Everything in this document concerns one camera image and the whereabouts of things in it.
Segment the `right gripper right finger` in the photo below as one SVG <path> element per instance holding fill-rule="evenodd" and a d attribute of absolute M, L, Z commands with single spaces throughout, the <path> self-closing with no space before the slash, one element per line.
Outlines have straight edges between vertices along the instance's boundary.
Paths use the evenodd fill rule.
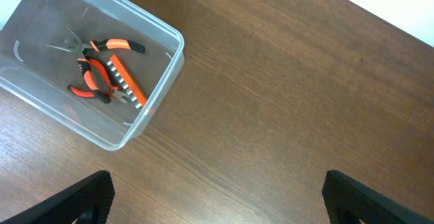
<path fill-rule="evenodd" d="M 331 224 L 433 224 L 338 170 L 327 171 L 321 193 Z"/>

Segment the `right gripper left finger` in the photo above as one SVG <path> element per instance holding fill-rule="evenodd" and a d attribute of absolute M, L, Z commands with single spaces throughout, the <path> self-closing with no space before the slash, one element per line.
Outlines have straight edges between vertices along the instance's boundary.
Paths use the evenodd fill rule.
<path fill-rule="evenodd" d="M 110 172 L 99 170 L 4 223 L 105 224 L 114 197 Z"/>

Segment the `small red cutting pliers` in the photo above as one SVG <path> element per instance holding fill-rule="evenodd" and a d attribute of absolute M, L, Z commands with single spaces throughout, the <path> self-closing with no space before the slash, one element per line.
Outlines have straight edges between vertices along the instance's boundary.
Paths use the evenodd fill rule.
<path fill-rule="evenodd" d="M 114 100 L 128 103 L 127 94 L 113 81 L 105 66 L 93 58 L 78 58 L 77 64 L 84 81 L 83 87 L 67 85 L 67 90 L 80 98 L 98 99 L 104 104 Z"/>

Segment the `socket bit rail orange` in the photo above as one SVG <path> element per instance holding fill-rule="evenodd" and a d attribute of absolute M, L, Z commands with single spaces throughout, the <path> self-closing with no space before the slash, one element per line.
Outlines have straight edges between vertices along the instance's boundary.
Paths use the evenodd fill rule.
<path fill-rule="evenodd" d="M 138 82 L 133 78 L 133 75 L 128 71 L 122 59 L 118 55 L 113 54 L 107 62 L 107 66 L 121 87 L 121 97 L 125 98 L 127 96 L 137 109 L 145 106 L 147 96 Z"/>

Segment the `clear plastic container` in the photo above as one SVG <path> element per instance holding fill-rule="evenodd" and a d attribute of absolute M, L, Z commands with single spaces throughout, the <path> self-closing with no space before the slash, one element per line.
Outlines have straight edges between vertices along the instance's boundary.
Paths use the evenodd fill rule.
<path fill-rule="evenodd" d="M 1 0 L 1 86 L 108 151 L 143 133 L 184 63 L 128 0 Z"/>

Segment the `orange black needle-nose pliers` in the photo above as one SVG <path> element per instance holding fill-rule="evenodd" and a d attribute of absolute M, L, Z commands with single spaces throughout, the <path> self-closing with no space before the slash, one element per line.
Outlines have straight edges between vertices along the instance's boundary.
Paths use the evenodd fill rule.
<path fill-rule="evenodd" d="M 93 58 L 94 54 L 105 51 L 105 50 L 113 50 L 113 49 L 124 49 L 124 50 L 133 50 L 138 53 L 145 53 L 145 47 L 135 41 L 130 41 L 128 39 L 100 39 L 100 40 L 91 40 L 89 42 L 84 42 L 81 40 L 79 36 L 73 34 L 71 39 L 65 39 L 63 46 L 57 47 L 59 50 L 63 50 L 66 52 L 74 53 L 78 58 Z M 113 74 L 107 66 L 107 62 L 99 60 L 107 69 L 108 74 L 112 77 L 113 81 L 119 86 L 117 81 L 115 80 Z"/>

